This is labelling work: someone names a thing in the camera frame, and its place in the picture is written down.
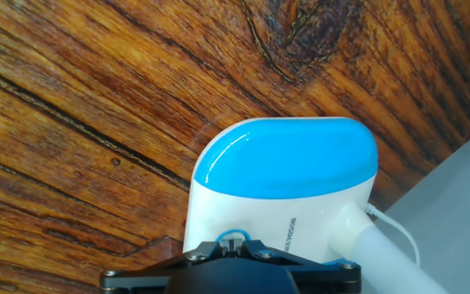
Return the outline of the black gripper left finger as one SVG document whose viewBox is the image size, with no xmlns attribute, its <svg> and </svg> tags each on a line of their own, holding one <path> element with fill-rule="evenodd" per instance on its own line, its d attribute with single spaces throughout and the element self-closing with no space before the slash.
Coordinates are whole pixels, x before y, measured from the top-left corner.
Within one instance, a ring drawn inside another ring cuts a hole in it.
<svg viewBox="0 0 470 294">
<path fill-rule="evenodd" d="M 166 287 L 172 275 L 207 261 L 224 258 L 229 249 L 229 240 L 202 242 L 191 251 L 143 269 L 107 269 L 100 274 L 100 293 L 134 293 L 141 288 Z"/>
</svg>

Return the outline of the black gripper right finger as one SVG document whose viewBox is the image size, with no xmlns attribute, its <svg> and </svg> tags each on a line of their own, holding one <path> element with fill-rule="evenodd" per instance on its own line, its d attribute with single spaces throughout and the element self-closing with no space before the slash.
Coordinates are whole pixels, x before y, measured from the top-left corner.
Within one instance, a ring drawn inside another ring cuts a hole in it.
<svg viewBox="0 0 470 294">
<path fill-rule="evenodd" d="M 250 280 L 249 289 L 271 293 L 360 293 L 361 266 L 340 259 L 317 263 L 265 246 L 259 240 L 229 241 L 229 259 L 238 261 L 236 273 Z"/>
</svg>

